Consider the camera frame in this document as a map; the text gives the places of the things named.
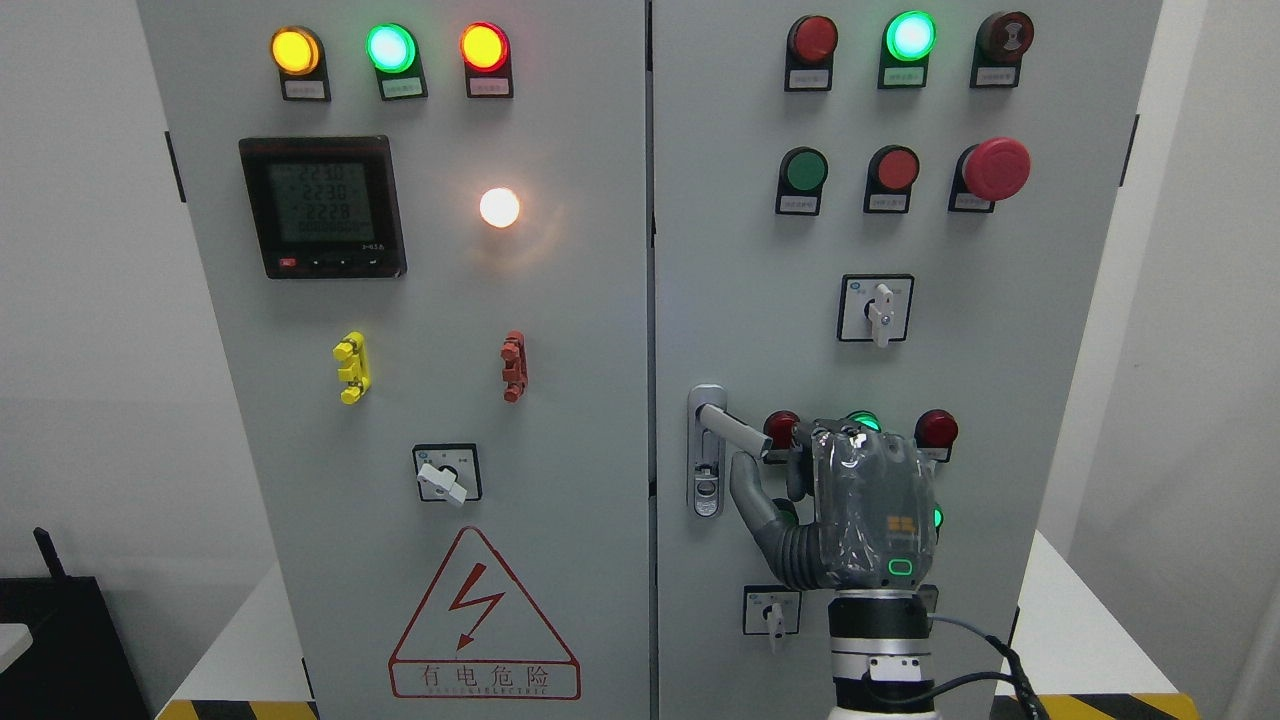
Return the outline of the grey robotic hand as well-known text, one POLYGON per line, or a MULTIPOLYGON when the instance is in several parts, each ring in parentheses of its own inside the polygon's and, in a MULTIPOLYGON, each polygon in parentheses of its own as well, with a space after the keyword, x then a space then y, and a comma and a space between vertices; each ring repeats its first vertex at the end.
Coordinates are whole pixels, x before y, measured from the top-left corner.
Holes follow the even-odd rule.
POLYGON ((808 524, 765 495, 751 454, 731 461, 731 497, 772 574, 795 591, 914 592, 938 536, 929 459, 908 437, 847 419, 801 423, 796 441, 790 470, 815 500, 808 524))

